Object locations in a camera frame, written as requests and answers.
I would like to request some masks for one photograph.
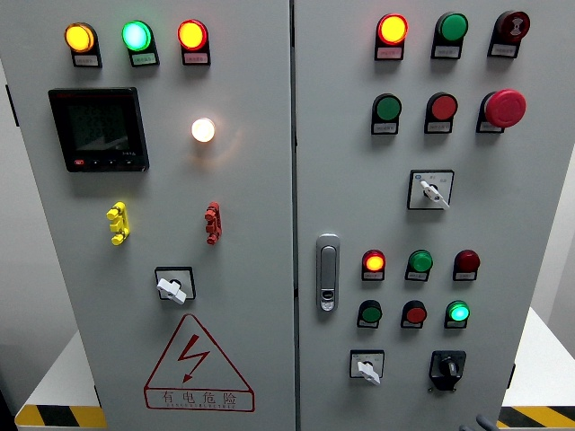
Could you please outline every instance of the yellow and black hazard stripe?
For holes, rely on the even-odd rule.
[[[575,428],[575,407],[503,407],[499,428]]]
[[[107,427],[102,408],[86,406],[26,404],[16,416],[15,423],[21,427]]]

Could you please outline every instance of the red indicator light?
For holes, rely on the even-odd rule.
[[[407,312],[406,318],[409,323],[417,324],[424,322],[428,317],[425,308],[412,308]]]
[[[497,33],[507,43],[520,42],[527,35],[530,27],[531,22],[525,12],[505,12],[495,23]]]
[[[437,97],[431,105],[431,113],[436,119],[451,119],[457,112],[456,98],[451,95]]]
[[[370,272],[381,272],[385,268],[385,256],[379,250],[368,251],[363,256],[363,266]]]
[[[188,51],[202,49],[208,41],[208,30],[198,20],[188,20],[180,24],[178,28],[178,40]]]
[[[459,251],[456,256],[456,269],[458,272],[476,272],[481,261],[473,250]]]
[[[403,42],[408,31],[407,20],[398,13],[384,16],[377,26],[379,39],[388,45],[397,45]]]
[[[506,88],[494,93],[485,103],[485,118],[498,128],[515,126],[525,115],[527,102],[517,90]]]

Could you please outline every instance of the red push button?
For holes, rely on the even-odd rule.
[[[485,103],[485,118],[498,128],[515,126],[525,115],[527,102],[517,90],[506,88],[494,93]]]
[[[422,301],[409,301],[403,306],[402,311],[402,328],[411,328],[420,330],[423,328],[423,322],[427,319],[428,312]]]
[[[495,23],[497,33],[507,43],[520,42],[527,35],[530,27],[529,16],[519,11],[505,12]]]
[[[428,317],[424,308],[412,308],[407,312],[407,321],[409,323],[422,323]]]
[[[459,251],[456,256],[457,272],[477,272],[481,261],[478,254],[473,250]]]
[[[441,121],[451,119],[457,112],[456,98],[451,94],[443,94],[437,97],[431,104],[431,113]]]

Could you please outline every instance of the yellow indicator light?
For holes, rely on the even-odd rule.
[[[370,271],[380,271],[384,267],[384,259],[381,256],[371,256],[367,259],[366,268]]]
[[[93,48],[95,37],[93,29],[88,24],[75,22],[67,26],[64,39],[74,52],[83,53]]]
[[[191,125],[191,134],[200,142],[209,142],[216,133],[216,126],[211,119],[197,119]]]
[[[379,39],[384,43],[397,45],[405,39],[407,30],[407,20],[401,15],[386,15],[379,24]]]
[[[190,51],[201,49],[208,41],[208,31],[206,26],[197,20],[184,21],[178,28],[178,40]]]

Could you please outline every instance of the warning sign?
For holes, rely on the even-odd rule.
[[[144,387],[149,409],[255,411],[253,390],[193,314],[185,314]]]

